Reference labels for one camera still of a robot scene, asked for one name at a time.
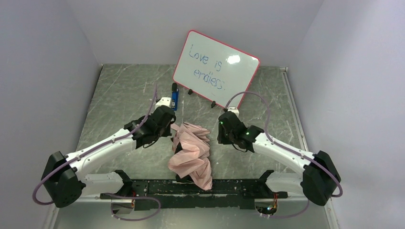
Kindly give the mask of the pink folding umbrella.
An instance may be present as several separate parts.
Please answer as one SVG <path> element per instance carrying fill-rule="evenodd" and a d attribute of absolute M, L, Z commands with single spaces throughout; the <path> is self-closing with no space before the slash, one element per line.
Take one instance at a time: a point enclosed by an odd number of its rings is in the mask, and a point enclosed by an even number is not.
<path fill-rule="evenodd" d="M 175 131 L 172 149 L 176 151 L 179 146 L 181 149 L 169 159 L 169 170 L 180 178 L 190 176 L 196 186 L 203 190 L 212 189 L 212 168 L 208 158 L 210 140 L 207 137 L 210 131 L 190 123 L 180 126 L 172 124 L 171 129 Z"/>

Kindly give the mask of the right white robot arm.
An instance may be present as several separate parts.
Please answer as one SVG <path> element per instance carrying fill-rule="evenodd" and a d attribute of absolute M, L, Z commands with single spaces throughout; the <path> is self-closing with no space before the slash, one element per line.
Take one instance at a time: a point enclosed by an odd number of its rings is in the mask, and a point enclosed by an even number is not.
<path fill-rule="evenodd" d="M 232 111 L 223 113 L 218 121 L 218 143 L 268 156 L 293 171 L 292 174 L 272 172 L 268 175 L 265 185 L 270 191 L 304 195 L 319 206 L 342 195 L 341 177 L 326 152 L 312 153 L 288 145 L 270 137 L 260 127 L 245 126 Z"/>

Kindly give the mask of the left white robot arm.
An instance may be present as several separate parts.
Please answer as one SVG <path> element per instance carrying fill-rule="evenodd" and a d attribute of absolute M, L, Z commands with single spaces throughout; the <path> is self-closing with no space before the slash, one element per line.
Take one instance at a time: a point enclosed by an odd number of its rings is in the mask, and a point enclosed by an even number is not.
<path fill-rule="evenodd" d="M 65 156 L 59 151 L 50 155 L 41 185 L 50 195 L 51 203 L 64 208 L 81 196 L 104 193 L 134 196 L 133 182 L 123 170 L 107 174 L 92 174 L 92 171 L 120 154 L 147 148 L 160 137 L 170 136 L 170 125 L 175 120 L 175 112 L 161 105 L 148 116 L 125 124 L 112 136 L 88 148 Z"/>

